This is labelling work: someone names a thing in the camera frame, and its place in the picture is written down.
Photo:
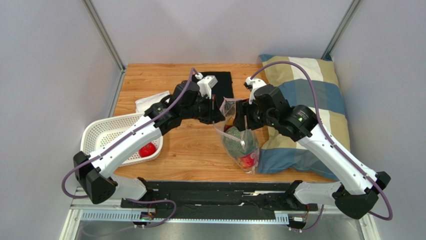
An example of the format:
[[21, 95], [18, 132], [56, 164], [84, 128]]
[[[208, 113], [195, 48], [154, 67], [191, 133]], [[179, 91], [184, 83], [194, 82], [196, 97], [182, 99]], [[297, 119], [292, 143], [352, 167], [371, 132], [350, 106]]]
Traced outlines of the red fake apple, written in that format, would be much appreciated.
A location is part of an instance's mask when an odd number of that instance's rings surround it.
[[150, 142], [146, 144], [145, 146], [143, 146], [142, 148], [140, 148], [138, 150], [138, 154], [141, 158], [147, 158], [152, 156], [156, 151], [157, 151], [156, 146], [152, 142]]

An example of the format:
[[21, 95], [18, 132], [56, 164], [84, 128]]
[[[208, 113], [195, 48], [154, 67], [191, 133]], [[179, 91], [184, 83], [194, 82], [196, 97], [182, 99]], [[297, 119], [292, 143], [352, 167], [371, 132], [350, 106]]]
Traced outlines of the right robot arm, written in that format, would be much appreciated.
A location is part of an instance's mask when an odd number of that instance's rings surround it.
[[240, 132], [271, 127], [309, 150], [338, 178], [331, 183], [296, 180], [286, 194], [304, 205], [335, 206], [356, 220], [370, 213], [391, 177], [357, 160], [325, 129], [309, 107], [291, 107], [279, 88], [264, 82], [246, 83], [245, 87], [250, 97], [237, 101], [233, 120]]

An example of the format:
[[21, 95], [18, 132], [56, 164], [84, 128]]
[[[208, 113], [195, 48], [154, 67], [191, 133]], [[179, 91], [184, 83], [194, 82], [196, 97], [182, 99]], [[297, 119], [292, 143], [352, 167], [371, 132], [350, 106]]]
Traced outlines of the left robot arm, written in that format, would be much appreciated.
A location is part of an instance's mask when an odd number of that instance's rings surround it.
[[111, 197], [140, 200], [147, 192], [142, 180], [114, 176], [114, 172], [139, 149], [181, 125], [195, 119], [210, 125], [224, 121], [212, 94], [217, 79], [208, 75], [198, 82], [185, 80], [173, 94], [152, 104], [127, 130], [105, 146], [73, 157], [75, 177], [93, 204]]

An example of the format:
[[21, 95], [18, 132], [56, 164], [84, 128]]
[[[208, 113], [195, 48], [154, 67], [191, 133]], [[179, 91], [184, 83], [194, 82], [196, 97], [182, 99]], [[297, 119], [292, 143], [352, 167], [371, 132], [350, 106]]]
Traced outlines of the clear zip top bag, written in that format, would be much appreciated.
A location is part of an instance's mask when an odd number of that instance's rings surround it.
[[230, 158], [246, 174], [254, 174], [260, 158], [260, 144], [254, 131], [238, 130], [233, 126], [237, 111], [237, 99], [225, 98], [219, 108], [224, 121], [215, 123], [214, 129], [219, 135], [223, 148]]

